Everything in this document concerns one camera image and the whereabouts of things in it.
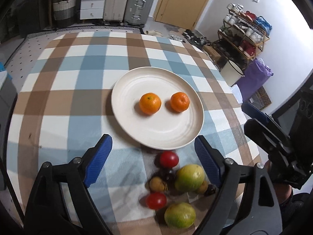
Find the person's right hand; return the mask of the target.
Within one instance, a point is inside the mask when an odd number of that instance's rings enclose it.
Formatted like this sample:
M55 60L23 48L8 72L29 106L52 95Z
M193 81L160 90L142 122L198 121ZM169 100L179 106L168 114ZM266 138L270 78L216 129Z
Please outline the person's right hand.
M275 177L272 174L272 166L273 165L270 162L270 160L266 161L265 168L270 176L277 200L279 202L279 205L288 206L291 204L291 201L292 201L292 196L293 196L292 187L285 183L280 183L277 179L275 179Z

